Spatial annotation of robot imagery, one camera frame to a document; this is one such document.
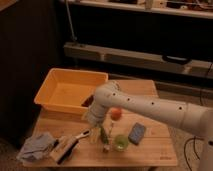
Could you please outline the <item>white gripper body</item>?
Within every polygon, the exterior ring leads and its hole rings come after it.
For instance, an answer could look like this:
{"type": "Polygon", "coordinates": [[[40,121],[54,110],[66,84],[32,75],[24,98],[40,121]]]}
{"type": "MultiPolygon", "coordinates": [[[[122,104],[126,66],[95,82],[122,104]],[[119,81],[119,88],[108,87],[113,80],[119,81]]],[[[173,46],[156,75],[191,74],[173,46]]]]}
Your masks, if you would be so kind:
{"type": "Polygon", "coordinates": [[[97,125],[100,125],[100,124],[102,124],[104,122],[104,120],[105,120],[105,112],[104,111],[88,109],[84,113],[84,119],[91,126],[97,126],[97,125]]]}

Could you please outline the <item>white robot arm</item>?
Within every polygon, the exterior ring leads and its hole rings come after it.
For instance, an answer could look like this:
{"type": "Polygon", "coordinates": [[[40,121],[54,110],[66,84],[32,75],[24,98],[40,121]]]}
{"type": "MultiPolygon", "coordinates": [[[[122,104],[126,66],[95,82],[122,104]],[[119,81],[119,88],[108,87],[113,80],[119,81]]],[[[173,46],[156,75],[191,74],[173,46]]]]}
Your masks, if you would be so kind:
{"type": "Polygon", "coordinates": [[[86,119],[102,124],[111,107],[120,107],[204,139],[197,171],[213,171],[213,108],[187,102],[137,96],[121,91],[116,81],[97,87],[86,119]]]}

